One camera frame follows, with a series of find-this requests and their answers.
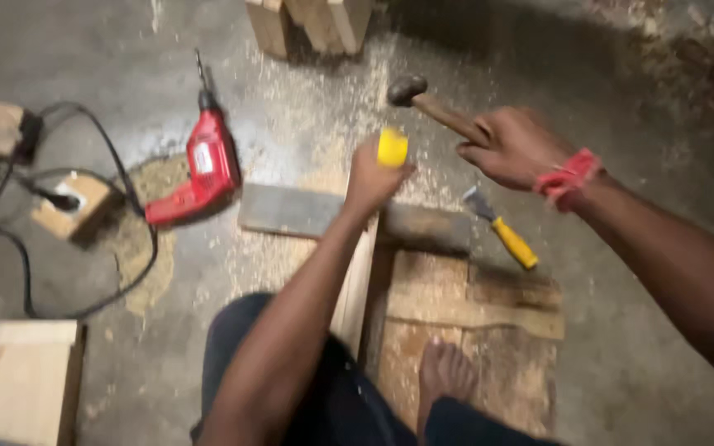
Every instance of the black power cord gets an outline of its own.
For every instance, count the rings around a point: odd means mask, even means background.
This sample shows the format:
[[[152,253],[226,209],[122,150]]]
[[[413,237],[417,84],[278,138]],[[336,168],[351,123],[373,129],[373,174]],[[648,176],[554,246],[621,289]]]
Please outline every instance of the black power cord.
[[[134,189],[134,185],[131,183],[131,178],[129,177],[128,172],[125,170],[123,162],[121,161],[120,156],[117,155],[117,151],[115,150],[114,145],[112,144],[112,140],[109,138],[109,135],[104,130],[104,127],[101,125],[101,122],[98,121],[95,115],[88,108],[75,102],[57,102],[56,104],[53,104],[43,109],[40,113],[38,113],[38,116],[45,118],[46,116],[54,114],[55,112],[60,110],[68,110],[72,113],[83,114],[92,121],[93,125],[95,125],[95,128],[98,130],[98,132],[101,134],[101,137],[104,139],[106,147],[109,149],[109,154],[112,156],[112,160],[114,161],[114,164],[117,167],[117,174],[123,181],[126,202],[128,202],[132,211],[134,211],[136,215],[138,215],[144,220],[145,210],[140,205],[139,198],[136,197],[136,191]],[[36,172],[31,176],[21,176],[20,174],[14,172],[15,161],[15,157],[9,157],[7,159],[7,165],[0,181],[0,198],[2,197],[2,193],[4,192],[7,183],[12,177],[14,177],[14,174],[15,177],[18,179],[19,183],[27,187],[27,184],[33,184],[38,179],[67,175],[71,172],[77,172],[85,176],[91,176],[93,178],[96,178],[98,181],[103,182],[113,190],[120,190],[108,178],[104,178],[103,176],[99,175],[94,171],[76,167],[59,167],[46,171]],[[35,309],[32,300],[32,271],[29,268],[29,254],[26,251],[24,242],[17,235],[7,231],[5,228],[2,228],[0,226],[0,236],[5,237],[7,240],[13,243],[16,250],[18,251],[18,255],[21,257],[21,265],[23,267],[24,274],[24,312],[29,317],[35,319],[85,319],[90,315],[105,308],[109,304],[112,304],[115,301],[122,299],[129,291],[139,285],[139,283],[142,282],[146,275],[148,275],[148,272],[151,270],[151,268],[153,268],[153,264],[155,263],[156,257],[159,255],[159,234],[153,225],[149,225],[147,222],[145,222],[145,225],[147,226],[148,231],[150,232],[152,251],[151,258],[145,264],[145,267],[142,269],[140,274],[138,274],[130,284],[119,289],[116,293],[107,296],[104,299],[101,299],[100,301],[95,302],[93,305],[83,309],[79,309],[69,314],[62,314],[56,316],[41,314],[38,313]]]

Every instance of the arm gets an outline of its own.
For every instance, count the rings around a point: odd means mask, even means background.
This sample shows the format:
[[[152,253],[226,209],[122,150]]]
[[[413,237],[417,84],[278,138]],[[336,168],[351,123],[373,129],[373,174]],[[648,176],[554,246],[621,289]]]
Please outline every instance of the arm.
[[[315,373],[362,229],[412,173],[409,166],[378,166],[376,142],[357,148],[340,214],[236,352],[200,444],[275,444],[282,439]]]
[[[501,109],[477,123],[491,128],[490,150],[461,145],[459,154],[517,190],[560,165],[572,151],[530,110]],[[714,237],[634,196],[607,174],[574,197],[574,212],[638,276],[685,339],[714,366]]]

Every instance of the wrist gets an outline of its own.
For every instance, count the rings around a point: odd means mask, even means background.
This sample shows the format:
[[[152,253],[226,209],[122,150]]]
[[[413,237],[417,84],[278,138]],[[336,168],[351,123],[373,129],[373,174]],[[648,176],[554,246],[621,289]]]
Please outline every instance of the wrist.
[[[346,200],[340,208],[339,216],[357,226],[363,227],[375,212],[375,209],[370,206],[358,205]]]
[[[607,171],[602,171],[590,181],[585,182],[580,190],[575,190],[569,194],[571,209],[577,215],[591,212],[602,202],[605,192],[619,188],[619,183],[608,175]]]

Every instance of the wooden hammer handle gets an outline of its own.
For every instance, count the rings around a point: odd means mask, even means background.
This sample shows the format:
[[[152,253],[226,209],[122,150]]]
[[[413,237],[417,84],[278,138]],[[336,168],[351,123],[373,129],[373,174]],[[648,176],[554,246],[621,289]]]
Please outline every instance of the wooden hammer handle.
[[[434,96],[428,93],[417,95],[412,98],[412,105],[417,107],[421,112],[434,118],[435,121],[443,126],[466,137],[473,144],[486,148],[490,147],[490,137],[488,137],[481,128],[459,112],[444,106],[440,101],[434,98]]]

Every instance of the hand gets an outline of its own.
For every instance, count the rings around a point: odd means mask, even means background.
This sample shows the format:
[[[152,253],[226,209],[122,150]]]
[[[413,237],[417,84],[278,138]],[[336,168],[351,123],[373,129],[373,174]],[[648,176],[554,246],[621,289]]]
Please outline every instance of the hand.
[[[536,178],[559,167],[574,152],[531,109],[503,107],[478,116],[475,123],[492,135],[490,148],[461,143],[457,153],[510,189],[531,190]]]
[[[379,135],[363,141],[352,156],[352,173],[343,208],[368,218],[392,197],[415,166],[385,167],[377,163]]]

